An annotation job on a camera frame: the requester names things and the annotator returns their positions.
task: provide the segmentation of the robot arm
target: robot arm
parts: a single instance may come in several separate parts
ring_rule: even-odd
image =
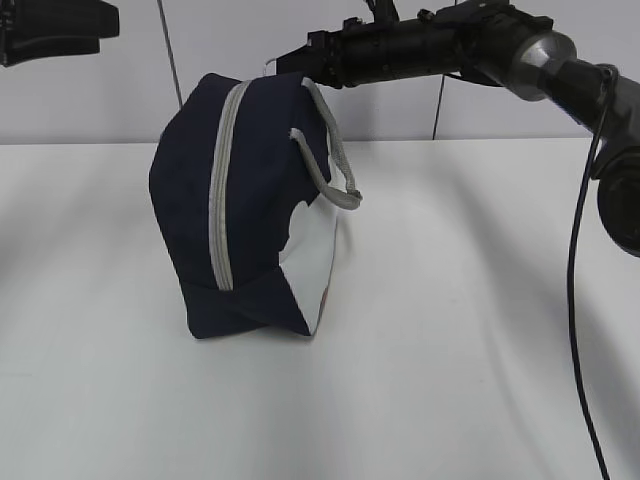
[[[118,9],[100,0],[0,0],[0,63],[100,52],[120,33]]]
[[[507,88],[523,100],[550,99],[592,132],[604,109],[610,68],[578,59],[553,20],[509,0],[469,0],[399,21],[392,0],[367,1],[375,21],[353,18],[337,32],[313,32],[307,45],[277,60],[278,73],[305,72],[317,83],[355,87],[450,75]],[[591,171],[600,180],[603,224],[625,251],[640,256],[640,85],[621,77]]]

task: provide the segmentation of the white table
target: white table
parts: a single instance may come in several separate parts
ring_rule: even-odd
[[[597,479],[565,268],[588,143],[355,143],[315,339],[197,342],[153,145],[0,148],[0,478]],[[588,201],[578,328],[614,479],[640,475],[640,260]]]

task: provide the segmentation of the fabric bag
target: fabric bag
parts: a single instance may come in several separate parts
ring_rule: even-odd
[[[204,77],[162,135],[150,192],[196,338],[267,325],[315,333],[336,207],[362,197],[311,80]]]

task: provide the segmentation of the bag handle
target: bag handle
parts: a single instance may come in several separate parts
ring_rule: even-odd
[[[320,193],[339,208],[344,210],[356,210],[362,202],[362,195],[356,188],[356,180],[353,176],[351,165],[349,165],[349,160],[347,160],[347,156],[344,152],[344,145],[342,143],[342,138],[340,137],[336,119],[331,113],[327,102],[324,100],[322,92],[320,92],[318,86],[311,79],[304,78],[302,80],[302,86],[309,90],[311,98],[313,98],[313,102],[316,104],[316,108],[318,109],[318,113],[320,113],[320,116],[327,126],[329,140],[331,143],[331,158],[347,181],[347,191],[343,192],[337,188],[333,188],[327,183],[322,175],[320,167],[318,166],[318,162],[307,143],[307,139],[301,130],[292,128],[289,137],[298,143],[300,152],[302,153],[302,158],[307,166],[307,170],[309,170],[311,179]]]

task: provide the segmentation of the zipper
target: zipper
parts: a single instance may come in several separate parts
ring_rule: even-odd
[[[209,254],[218,289],[223,292],[233,290],[233,273],[227,244],[227,177],[231,163],[233,131],[242,98],[250,84],[251,81],[239,83],[227,95],[220,114],[220,125],[213,153],[209,189]]]

